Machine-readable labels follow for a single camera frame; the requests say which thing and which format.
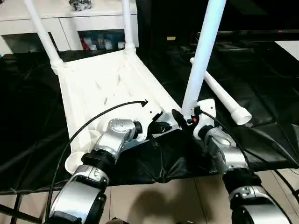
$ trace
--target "white cabinet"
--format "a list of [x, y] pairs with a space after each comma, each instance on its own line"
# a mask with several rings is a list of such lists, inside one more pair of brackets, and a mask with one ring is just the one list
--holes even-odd
[[[74, 12], [68, 0], [34, 0], [42, 22], [59, 51], [82, 50], [78, 31], [124, 29], [121, 0], [93, 0], [93, 7]], [[137, 7], [130, 1], [132, 30], [138, 47]], [[23, 0], [0, 4], [0, 54], [13, 53], [5, 35], [36, 33]]]

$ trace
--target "small label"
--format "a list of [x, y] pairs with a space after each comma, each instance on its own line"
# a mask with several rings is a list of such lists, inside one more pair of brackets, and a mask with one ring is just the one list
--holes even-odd
[[175, 41], [175, 40], [176, 40], [176, 37], [175, 37], [175, 36], [168, 36], [168, 37], [166, 38], [166, 40], [168, 40], [168, 41]]

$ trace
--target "white pole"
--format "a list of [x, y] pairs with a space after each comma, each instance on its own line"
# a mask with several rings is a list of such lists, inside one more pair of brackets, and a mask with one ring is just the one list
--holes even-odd
[[43, 43], [43, 47], [45, 48], [48, 57], [50, 59], [51, 66], [55, 67], [63, 63], [63, 61], [58, 56], [58, 53], [56, 52], [56, 49], [52, 43], [52, 40], [48, 34], [48, 32], [45, 30], [42, 20], [32, 2], [32, 0], [24, 0], [24, 3], [27, 7], [27, 10], [31, 16], [31, 20], [35, 25], [35, 28], [37, 29], [37, 33], [39, 38], [41, 39]]
[[251, 120], [252, 115], [244, 107], [241, 107], [207, 71], [205, 82], [230, 112], [232, 119], [237, 125], [244, 125]]
[[201, 28], [194, 63], [192, 65], [182, 106], [182, 114], [185, 119], [191, 118], [191, 109], [197, 103], [225, 3], [226, 0], [209, 0], [207, 5], [206, 15]]
[[123, 21], [125, 25], [125, 50], [135, 51], [132, 35], [131, 10], [129, 0], [122, 0]]

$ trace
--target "black tarp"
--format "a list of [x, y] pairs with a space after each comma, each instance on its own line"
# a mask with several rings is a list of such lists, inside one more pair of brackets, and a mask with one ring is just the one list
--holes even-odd
[[[68, 51], [72, 61], [106, 51]], [[190, 74], [192, 49], [137, 50], [141, 60], [181, 105]], [[214, 98], [217, 118], [241, 145], [269, 162], [248, 156], [256, 171], [299, 167], [299, 61], [273, 42], [216, 44], [208, 71], [252, 120], [237, 126], [204, 83], [200, 99]], [[45, 191], [68, 141], [58, 77], [44, 53], [6, 55], [0, 60], [2, 83], [2, 155], [0, 194]], [[167, 182], [211, 175], [201, 145], [177, 130], [124, 152], [111, 185]], [[57, 189], [70, 175], [61, 166]]]

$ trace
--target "wire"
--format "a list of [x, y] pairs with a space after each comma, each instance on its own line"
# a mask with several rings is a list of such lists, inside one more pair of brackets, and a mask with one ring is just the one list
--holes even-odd
[[299, 173], [296, 173], [294, 170], [292, 170], [291, 168], [290, 168], [290, 171], [292, 172], [292, 173], [294, 173], [294, 174], [296, 174], [296, 175], [299, 175]]
[[287, 218], [287, 220], [289, 221], [289, 223], [292, 224], [293, 222], [291, 221], [290, 217], [287, 215], [287, 213], [285, 212], [285, 210], [283, 210], [283, 208], [280, 206], [280, 204], [272, 197], [271, 194], [269, 194], [269, 192], [265, 188], [264, 188], [264, 190], [266, 191], [266, 193], [268, 194], [268, 196], [272, 199], [272, 201], [276, 204], [276, 206], [281, 210], [281, 212], [285, 215], [285, 217]]
[[53, 195], [53, 189], [54, 189], [54, 184], [55, 184], [55, 180], [56, 180], [56, 176], [57, 176], [57, 173], [58, 173], [58, 170], [59, 170], [59, 167], [62, 163], [62, 159], [63, 159], [63, 156], [66, 152], [66, 150], [69, 148], [69, 146], [71, 145], [71, 142], [75, 139], [75, 137], [84, 129], [86, 128], [90, 123], [92, 123], [94, 120], [96, 120], [97, 118], [99, 118], [100, 116], [112, 111], [112, 110], [115, 110], [116, 108], [119, 108], [119, 107], [122, 107], [122, 106], [126, 106], [126, 105], [129, 105], [129, 104], [141, 104], [142, 107], [145, 106], [147, 104], [147, 101], [131, 101], [131, 102], [127, 102], [127, 103], [123, 103], [123, 104], [119, 104], [117, 106], [114, 106], [114, 107], [111, 107], [110, 109], [108, 110], [105, 110], [104, 112], [102, 113], [99, 113], [98, 115], [94, 116], [93, 118], [91, 118], [88, 122], [86, 122], [82, 127], [80, 127], [75, 133], [74, 135], [70, 138], [69, 142], [66, 144], [66, 146], [64, 147], [62, 153], [61, 153], [61, 156], [59, 158], [59, 161], [57, 163], [57, 167], [56, 167], [56, 170], [55, 170], [55, 173], [53, 175], [53, 179], [52, 179], [52, 183], [50, 185], [50, 189], [49, 189], [49, 194], [48, 194], [48, 200], [47, 200], [47, 206], [46, 206], [46, 215], [45, 215], [45, 220], [47, 221], [48, 218], [49, 218], [49, 215], [50, 215], [50, 208], [51, 208], [51, 200], [52, 200], [52, 195]]
[[[232, 133], [230, 131], [228, 131], [228, 129], [215, 117], [213, 117], [211, 114], [204, 112], [202, 110], [199, 111], [200, 113], [203, 113], [204, 115], [210, 117], [211, 119], [213, 119], [215, 122], [217, 122], [219, 125], [222, 126], [223, 130], [228, 133], [229, 135], [231, 135], [231, 137], [234, 139], [234, 141], [236, 142], [237, 146], [239, 147], [240, 151], [242, 152], [242, 154], [244, 155], [244, 158], [249, 166], [249, 159], [246, 155], [246, 153], [256, 157], [257, 159], [259, 159], [260, 161], [266, 163], [266, 164], [270, 164], [268, 161], [264, 160], [262, 157], [256, 155], [255, 153], [252, 153], [246, 149], [243, 149], [242, 146], [240, 145], [240, 143], [238, 142], [238, 140], [236, 138], [234, 138], [234, 136], [232, 135]], [[281, 175], [280, 172], [278, 172], [276, 169], [274, 170], [274, 172], [283, 180], [283, 182], [287, 185], [287, 187], [290, 189], [290, 191], [292, 192], [293, 196], [295, 197], [295, 199], [297, 200], [298, 204], [299, 204], [299, 196], [298, 193], [295, 191], [295, 189], [291, 186], [291, 184], [285, 179], [284, 176]]]
[[218, 120], [216, 119], [215, 117], [213, 117], [211, 114], [207, 113], [207, 112], [204, 112], [202, 110], [199, 111], [200, 113], [203, 113], [204, 115], [208, 116], [209, 118], [213, 119], [214, 121], [216, 121], [220, 126], [222, 126], [223, 130], [228, 133], [232, 138], [233, 140], [236, 142], [237, 146], [239, 147], [240, 151], [242, 152], [244, 158], [245, 158], [245, 161], [247, 162], [247, 165], [248, 165], [248, 168], [251, 172], [253, 172], [253, 168], [251, 167], [250, 165], [250, 162], [249, 162], [249, 159], [244, 151], [244, 149], [241, 147], [239, 141], [233, 137], [232, 133], [228, 131], [228, 129]]

